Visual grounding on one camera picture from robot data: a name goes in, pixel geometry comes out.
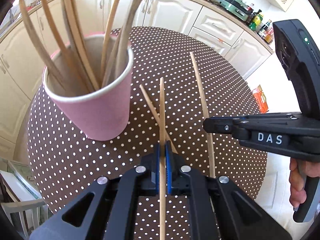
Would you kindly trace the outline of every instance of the polka dot tablecloth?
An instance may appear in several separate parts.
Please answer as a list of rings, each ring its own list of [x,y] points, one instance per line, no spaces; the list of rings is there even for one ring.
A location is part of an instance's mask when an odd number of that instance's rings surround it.
[[[209,175],[203,114],[189,52],[195,54],[211,116],[259,113],[238,72],[217,52],[184,34],[155,27],[135,27],[130,118],[110,141],[88,139],[52,102],[43,86],[34,97],[28,122],[28,154],[44,201],[55,213],[99,176],[113,179],[139,165],[153,151],[159,129],[140,91],[143,84],[159,110],[159,80],[164,77],[167,131],[192,168]],[[214,134],[217,176],[227,175],[253,199],[265,174],[264,152],[241,147],[230,135]],[[187,199],[167,196],[167,239],[188,239]],[[135,239],[158,239],[158,197],[139,198]]]

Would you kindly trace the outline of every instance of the pink paper cup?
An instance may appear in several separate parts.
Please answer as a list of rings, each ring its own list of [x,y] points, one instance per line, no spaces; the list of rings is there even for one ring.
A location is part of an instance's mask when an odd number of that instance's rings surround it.
[[[89,61],[96,77],[100,77],[100,61],[103,34],[84,38]],[[52,60],[68,81],[76,84],[74,77],[62,58],[61,52],[55,53]],[[133,64],[133,51],[127,49],[126,67],[122,74],[111,84],[90,94],[71,97],[51,78],[47,67],[42,81],[44,90],[61,111],[90,139],[111,140],[123,132],[129,120],[130,91]]]

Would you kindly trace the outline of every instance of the cabinet handle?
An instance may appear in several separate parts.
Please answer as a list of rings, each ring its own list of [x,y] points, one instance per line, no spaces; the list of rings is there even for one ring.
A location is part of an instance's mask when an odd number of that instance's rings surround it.
[[[40,21],[41,29],[44,31],[44,26],[43,26],[43,22],[42,22],[42,18],[41,17],[39,17],[39,21]]]
[[[144,0],[144,4],[143,4],[143,7],[142,7],[142,13],[145,13],[146,12],[146,6],[148,4],[148,0]]]
[[[102,1],[103,1],[103,0],[100,0],[100,9],[102,9],[102,8],[103,8]]]
[[[150,0],[149,6],[148,6],[148,9],[147,9],[147,14],[150,13],[152,3],[153,3],[153,0]]]
[[[233,49],[236,49],[242,42],[242,38],[239,39],[236,45],[233,46]]]
[[[213,26],[217,27],[218,29],[223,30],[224,32],[228,32],[228,30],[219,27],[219,26],[216,25],[215,23],[211,23],[211,24],[212,24]]]
[[[4,64],[7,66],[7,69],[10,67],[10,65],[8,64],[8,62],[5,60],[4,55],[1,55],[2,61],[4,62]]]
[[[4,74],[6,74],[7,72],[5,71],[5,68],[0,64],[0,69],[2,70],[2,72],[4,73]]]

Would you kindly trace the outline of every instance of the cup rim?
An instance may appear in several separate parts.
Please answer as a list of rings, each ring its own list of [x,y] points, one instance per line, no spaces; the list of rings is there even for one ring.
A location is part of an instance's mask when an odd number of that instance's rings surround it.
[[[104,36],[103,34],[94,34],[94,35],[90,35],[88,37],[85,37],[84,39],[91,39],[94,38],[96,36]],[[52,92],[49,87],[48,87],[48,67],[45,66],[44,68],[44,72],[43,72],[43,76],[42,76],[42,82],[44,85],[44,90],[45,92],[48,94],[48,96],[50,98],[53,98],[59,102],[63,102],[63,103],[81,103],[84,101],[88,101],[88,100],[92,100],[95,98],[100,97],[102,94],[105,94],[106,91],[108,90],[112,90],[114,87],[116,87],[122,80],[124,80],[124,78],[132,71],[132,65],[133,65],[133,51],[132,48],[130,46],[128,46],[127,48],[128,51],[128,64],[127,67],[125,68],[125,70],[121,73],[121,75],[114,80],[111,84],[97,90],[94,91],[92,93],[89,94],[85,94],[82,96],[77,96],[77,97],[64,97],[64,96],[59,96],[57,94],[55,94],[54,92]],[[57,57],[59,57],[61,54],[61,51],[59,50],[57,53],[55,53],[55,55],[52,57],[52,60],[54,61]]]

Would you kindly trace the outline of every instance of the green appliance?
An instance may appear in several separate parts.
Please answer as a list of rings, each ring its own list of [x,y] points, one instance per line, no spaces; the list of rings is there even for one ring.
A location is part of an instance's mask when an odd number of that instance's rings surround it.
[[[221,6],[243,21],[253,13],[253,9],[242,0],[221,0]]]

